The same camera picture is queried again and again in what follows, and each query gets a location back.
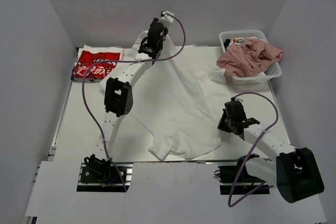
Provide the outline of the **white t-shirt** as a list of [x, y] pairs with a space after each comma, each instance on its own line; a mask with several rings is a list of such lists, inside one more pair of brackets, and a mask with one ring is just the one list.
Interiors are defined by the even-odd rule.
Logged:
[[162, 56], [132, 87], [131, 112], [104, 124], [109, 155], [145, 160], [142, 144], [152, 141], [149, 158], [232, 159], [234, 136], [217, 128], [230, 96], [224, 69], [207, 48], [179, 52], [170, 39]]

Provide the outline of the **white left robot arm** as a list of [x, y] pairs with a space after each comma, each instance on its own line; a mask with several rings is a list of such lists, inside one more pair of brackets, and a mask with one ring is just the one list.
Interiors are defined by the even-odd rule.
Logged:
[[96, 157], [108, 162], [112, 157], [108, 148], [114, 145], [118, 129], [124, 117], [133, 107], [132, 88], [139, 78], [153, 65], [163, 49], [168, 29], [173, 22], [173, 14], [164, 12], [161, 18], [153, 19], [148, 32], [136, 42], [129, 55], [134, 59], [116, 77], [109, 77], [105, 85], [105, 116], [102, 126], [104, 136], [97, 146]]

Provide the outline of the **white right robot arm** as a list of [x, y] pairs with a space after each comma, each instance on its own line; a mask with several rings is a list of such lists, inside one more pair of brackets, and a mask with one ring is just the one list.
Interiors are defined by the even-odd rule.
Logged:
[[259, 149], [265, 157], [254, 151], [238, 159], [233, 183], [256, 178], [261, 183], [274, 186], [288, 203], [294, 203], [324, 192], [324, 183], [313, 152], [297, 148], [269, 132], [254, 118], [247, 118], [238, 100], [225, 103], [218, 129], [239, 136]]

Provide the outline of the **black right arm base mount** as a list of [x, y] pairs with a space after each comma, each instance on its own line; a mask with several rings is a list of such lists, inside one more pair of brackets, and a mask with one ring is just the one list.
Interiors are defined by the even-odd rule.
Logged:
[[[238, 160], [229, 161], [218, 161], [216, 163], [217, 169], [214, 171], [214, 176], [219, 179], [219, 187], [221, 195], [229, 195], [231, 186], [234, 179], [244, 161], [245, 156], [240, 157]], [[255, 176], [248, 174], [247, 169], [244, 167], [242, 173], [240, 174], [237, 184], [234, 188], [234, 195], [244, 195], [250, 190], [255, 189], [258, 185], [264, 183], [260, 189], [253, 192], [253, 195], [269, 195], [270, 188], [268, 184]]]

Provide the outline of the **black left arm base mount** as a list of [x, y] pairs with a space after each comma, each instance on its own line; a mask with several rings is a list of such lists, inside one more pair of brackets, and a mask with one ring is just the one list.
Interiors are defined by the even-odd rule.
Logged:
[[84, 158], [77, 182], [77, 192], [124, 193], [132, 178], [132, 164], [113, 166], [95, 155]]

